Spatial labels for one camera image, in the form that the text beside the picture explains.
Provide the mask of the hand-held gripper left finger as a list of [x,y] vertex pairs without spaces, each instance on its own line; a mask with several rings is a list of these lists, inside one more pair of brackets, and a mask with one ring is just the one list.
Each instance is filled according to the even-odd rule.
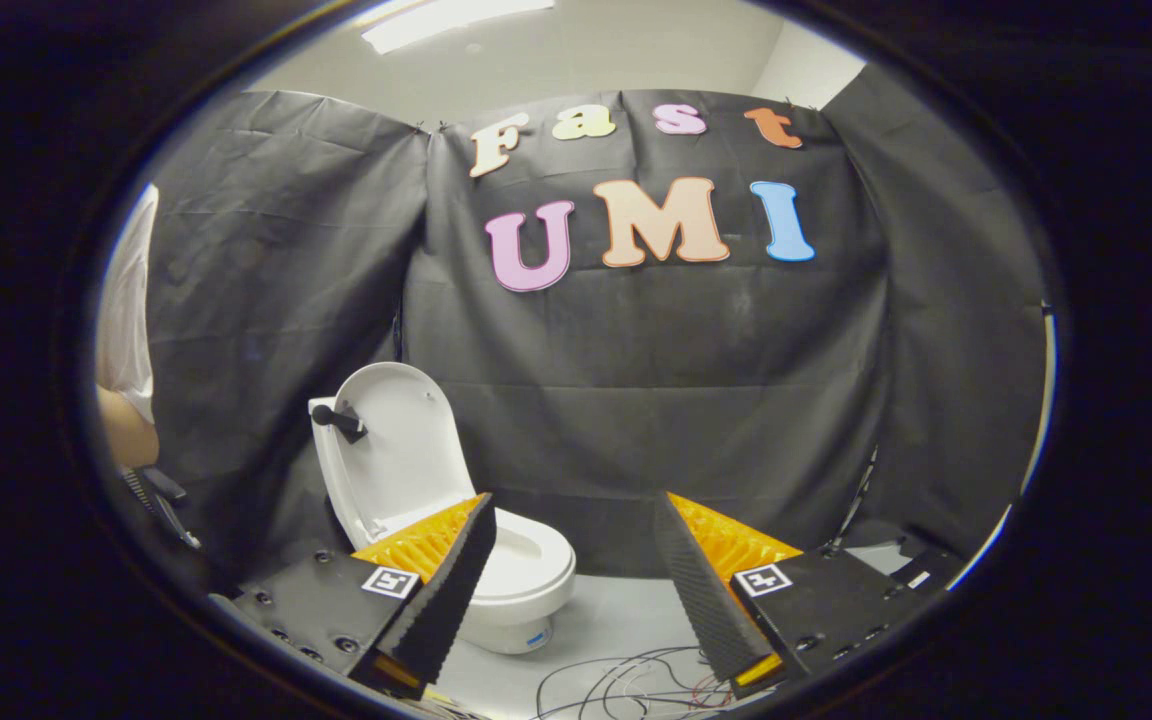
[[227,616],[338,685],[419,702],[495,541],[495,500],[482,493],[365,550],[317,550],[228,600]]

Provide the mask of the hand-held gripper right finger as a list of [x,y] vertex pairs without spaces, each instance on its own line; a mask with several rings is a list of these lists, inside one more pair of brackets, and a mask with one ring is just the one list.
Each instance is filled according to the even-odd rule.
[[745,698],[846,667],[925,596],[844,550],[799,550],[664,492],[655,546],[714,679]]

